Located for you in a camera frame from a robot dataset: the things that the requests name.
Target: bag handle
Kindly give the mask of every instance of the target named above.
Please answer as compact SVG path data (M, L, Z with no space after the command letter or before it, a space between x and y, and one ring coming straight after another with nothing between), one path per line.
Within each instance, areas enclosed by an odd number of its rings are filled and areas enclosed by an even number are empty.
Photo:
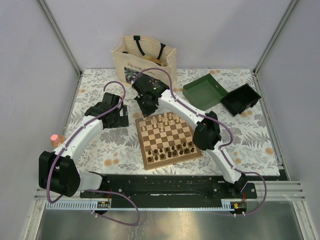
M133 40L135 40L136 45L138 46L138 49L139 49L140 53L142 54L142 56L146 55L146 54L144 53L144 51L142 50L141 46L140 46L140 42L139 42L140 36L134 35L134 36L133 36ZM163 50L164 50L164 48L165 48L165 46L166 46L166 45L163 44L163 43L160 43L160 45L161 45L161 48L160 48L160 51L159 51L159 55L158 55L158 57L156 58L156 59L158 59L158 60L161 58L162 52L163 52Z

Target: chessboard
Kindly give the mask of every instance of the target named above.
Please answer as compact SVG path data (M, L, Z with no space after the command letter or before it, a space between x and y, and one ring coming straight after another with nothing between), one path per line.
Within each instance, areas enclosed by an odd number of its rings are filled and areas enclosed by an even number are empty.
M173 112L138 118L135 124L146 170L202 156L192 142L194 131Z

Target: white wall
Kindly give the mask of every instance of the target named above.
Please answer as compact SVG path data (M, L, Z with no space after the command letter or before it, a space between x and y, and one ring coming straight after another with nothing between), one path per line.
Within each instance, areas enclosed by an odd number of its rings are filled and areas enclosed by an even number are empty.
M177 48L178 68L253 68L290 0L46 0L82 69L114 68L121 35Z
M320 1L300 1L258 76L289 172L320 232Z
M0 239L17 240L77 75L35 0L2 0L0 31Z

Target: floor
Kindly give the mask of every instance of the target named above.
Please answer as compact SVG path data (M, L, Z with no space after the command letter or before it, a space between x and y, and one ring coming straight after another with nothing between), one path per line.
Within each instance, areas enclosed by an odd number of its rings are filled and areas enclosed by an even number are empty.
M250 202L256 208L257 202ZM105 214L136 221L135 211ZM206 211L142 211L139 226L95 218L89 211L45 210L37 240L303 240L289 202L266 202L257 213L236 217Z
M183 85L209 73L228 92L245 83L255 89L249 69L178 69L178 81L174 91L179 97L185 99L182 95ZM114 80L117 80L114 69L86 69L84 71L67 128L67 137L80 123L85 111L102 100L104 85L108 81ZM116 84L111 84L107 91L118 95L123 94L122 89ZM126 87L124 103L128 105L129 127L103 130L80 157L77 163L80 172L94 171L102 174L141 175L221 175L214 161L205 152L200 159L154 170L145 170L135 124L135 119L142 117L139 106L134 100L136 95L133 88ZM247 172L258 172L264 176L279 175L260 102L235 117L221 103L208 109L207 112L211 110L233 132L234 142L226 150L239 169ZM160 107L155 114L164 112L167 111ZM224 142L229 141L229 135L225 129L221 129L221 136Z

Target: green box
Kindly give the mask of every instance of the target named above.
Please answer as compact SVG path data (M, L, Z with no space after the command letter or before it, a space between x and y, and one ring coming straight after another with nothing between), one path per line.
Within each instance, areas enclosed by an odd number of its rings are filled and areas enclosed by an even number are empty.
M203 111L220 103L227 93L210 73L184 85L182 91L190 104Z

